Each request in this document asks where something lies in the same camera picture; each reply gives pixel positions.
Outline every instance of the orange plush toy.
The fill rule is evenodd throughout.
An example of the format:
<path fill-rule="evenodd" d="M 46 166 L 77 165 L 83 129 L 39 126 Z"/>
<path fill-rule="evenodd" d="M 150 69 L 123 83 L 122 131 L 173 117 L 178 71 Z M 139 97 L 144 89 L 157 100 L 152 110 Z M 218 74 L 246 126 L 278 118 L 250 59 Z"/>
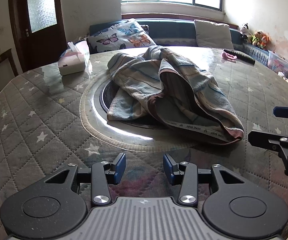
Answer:
<path fill-rule="evenodd" d="M 259 47 L 260 47 L 261 49 L 266 50 L 266 45 L 267 45 L 268 41 L 269 41 L 269 37 L 265 34 L 265 35 L 263 36 L 263 38 L 261 39 L 261 44 L 260 44 Z"/>

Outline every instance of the gray ribbed panel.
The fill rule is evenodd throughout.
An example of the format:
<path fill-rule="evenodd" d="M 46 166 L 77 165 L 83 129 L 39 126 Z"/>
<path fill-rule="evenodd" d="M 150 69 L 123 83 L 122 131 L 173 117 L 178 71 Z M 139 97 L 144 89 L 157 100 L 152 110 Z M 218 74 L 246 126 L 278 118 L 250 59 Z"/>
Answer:
<path fill-rule="evenodd" d="M 193 208 L 165 198 L 118 197 L 93 209 L 76 231 L 60 240 L 230 240 L 212 231 Z"/>

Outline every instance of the frosted glass panel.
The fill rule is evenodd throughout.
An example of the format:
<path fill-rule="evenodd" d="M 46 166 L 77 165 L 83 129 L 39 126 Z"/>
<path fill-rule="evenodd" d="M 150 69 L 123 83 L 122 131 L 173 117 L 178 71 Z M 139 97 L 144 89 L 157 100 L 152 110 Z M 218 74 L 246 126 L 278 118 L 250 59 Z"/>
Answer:
<path fill-rule="evenodd" d="M 27 0 L 31 31 L 57 24 L 54 0 Z"/>

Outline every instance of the sofa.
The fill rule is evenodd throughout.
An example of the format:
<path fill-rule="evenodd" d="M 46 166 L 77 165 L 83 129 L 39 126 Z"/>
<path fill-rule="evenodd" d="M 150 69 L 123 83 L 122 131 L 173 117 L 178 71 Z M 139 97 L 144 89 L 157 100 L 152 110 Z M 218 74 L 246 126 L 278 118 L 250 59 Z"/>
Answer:
<path fill-rule="evenodd" d="M 162 46 L 193 46 L 198 47 L 196 43 L 196 32 L 194 21 L 178 19 L 136 19 L 140 25 L 148 25 L 149 36 L 157 45 Z M 90 34 L 108 28 L 121 21 L 101 23 L 91 25 Z M 231 39 L 235 50 L 242 51 L 263 65 L 268 64 L 268 51 L 259 49 L 251 44 L 243 42 L 240 38 L 240 32 L 230 28 Z"/>

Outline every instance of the quilted tablecloth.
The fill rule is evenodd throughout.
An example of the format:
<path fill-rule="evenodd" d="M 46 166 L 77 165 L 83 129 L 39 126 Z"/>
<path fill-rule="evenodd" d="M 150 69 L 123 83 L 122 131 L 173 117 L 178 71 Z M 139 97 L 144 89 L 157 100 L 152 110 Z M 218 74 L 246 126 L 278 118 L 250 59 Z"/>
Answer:
<path fill-rule="evenodd" d="M 211 72 L 239 116 L 245 134 L 252 129 L 288 135 L 288 119 L 273 116 L 274 106 L 288 106 L 288 84 L 256 62 L 255 66 L 224 61 L 220 50 L 170 47 L 194 61 L 196 50 L 212 54 Z M 142 49 L 127 50 L 133 55 Z M 112 161 L 121 149 L 92 137 L 82 126 L 80 98 L 98 71 L 116 53 L 91 55 L 87 70 L 61 77 L 57 64 L 43 66 L 14 78 L 0 92 L 0 206 L 10 195 L 50 174 L 67 163 L 80 168 Z M 162 167 L 163 152 L 127 152 L 127 168 L 121 183 L 111 186 L 116 196 L 173 196 L 179 187 L 168 184 Z M 288 205 L 288 177 L 276 152 L 252 147 L 245 137 L 228 147 L 199 144 L 174 150 L 177 161 L 210 168 L 220 163 L 259 186 L 276 193 Z M 89 201 L 90 185 L 81 185 L 82 197 Z M 199 200 L 209 195 L 200 185 Z M 288 234 L 288 224 L 283 235 Z M 0 221 L 0 239 L 6 233 Z"/>

